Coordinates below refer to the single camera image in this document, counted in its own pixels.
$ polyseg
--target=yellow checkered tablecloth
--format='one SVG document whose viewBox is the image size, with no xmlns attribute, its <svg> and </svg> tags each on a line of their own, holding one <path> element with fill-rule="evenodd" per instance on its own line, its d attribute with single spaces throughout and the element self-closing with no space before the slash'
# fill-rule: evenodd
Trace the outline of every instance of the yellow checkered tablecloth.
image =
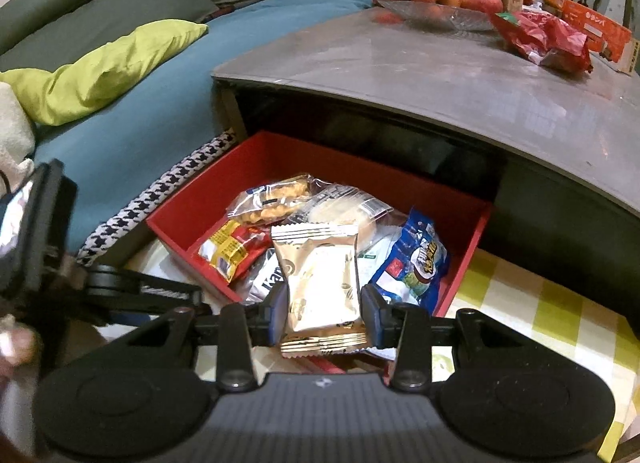
<svg viewBox="0 0 640 463">
<path fill-rule="evenodd" d="M 465 307 L 587 367 L 609 385 L 616 415 L 598 455 L 610 461 L 636 408 L 640 412 L 640 342 L 626 319 L 482 250 L 471 260 L 447 317 Z"/>
</svg>

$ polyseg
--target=white fabric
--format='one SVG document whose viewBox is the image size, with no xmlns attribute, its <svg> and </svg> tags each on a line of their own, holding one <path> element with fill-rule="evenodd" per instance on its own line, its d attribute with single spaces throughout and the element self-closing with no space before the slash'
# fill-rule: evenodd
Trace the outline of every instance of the white fabric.
<svg viewBox="0 0 640 463">
<path fill-rule="evenodd" d="M 0 82 L 0 170 L 9 178 L 12 190 L 33 172 L 35 140 L 31 124 L 9 84 Z M 0 180 L 0 195 L 4 194 Z"/>
</svg>

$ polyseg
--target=red drawer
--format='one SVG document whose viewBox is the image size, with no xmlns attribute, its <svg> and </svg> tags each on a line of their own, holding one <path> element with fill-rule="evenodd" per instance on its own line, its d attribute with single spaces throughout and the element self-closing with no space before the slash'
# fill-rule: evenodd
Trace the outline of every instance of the red drawer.
<svg viewBox="0 0 640 463">
<path fill-rule="evenodd" d="M 433 219 L 449 250 L 449 274 L 440 283 L 435 314 L 443 316 L 460 286 L 491 212 L 491 203 L 373 161 L 271 132 L 259 132 L 210 165 L 147 219 L 177 261 L 208 290 L 229 300 L 236 293 L 214 270 L 201 270 L 188 253 L 249 187 L 308 172 L 356 186 L 398 210 L 415 206 Z"/>
</svg>

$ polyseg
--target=gray table top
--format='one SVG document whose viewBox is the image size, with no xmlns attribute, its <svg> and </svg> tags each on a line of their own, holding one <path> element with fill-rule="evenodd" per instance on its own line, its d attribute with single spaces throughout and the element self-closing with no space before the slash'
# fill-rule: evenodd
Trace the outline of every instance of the gray table top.
<svg viewBox="0 0 640 463">
<path fill-rule="evenodd" d="M 457 130 L 588 186 L 640 217 L 640 78 L 593 58 L 563 77 L 486 34 L 380 24 L 374 8 L 256 48 L 214 78 L 325 94 Z"/>
</svg>

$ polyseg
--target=yellow-green pillow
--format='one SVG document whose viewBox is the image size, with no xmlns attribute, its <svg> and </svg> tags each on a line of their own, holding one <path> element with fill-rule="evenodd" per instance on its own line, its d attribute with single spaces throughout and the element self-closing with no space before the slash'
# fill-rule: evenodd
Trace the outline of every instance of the yellow-green pillow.
<svg viewBox="0 0 640 463">
<path fill-rule="evenodd" d="M 206 31 L 206 24 L 159 20 L 52 73 L 13 69 L 0 73 L 0 82 L 11 85 L 31 120 L 62 125 L 107 106 Z"/>
</svg>

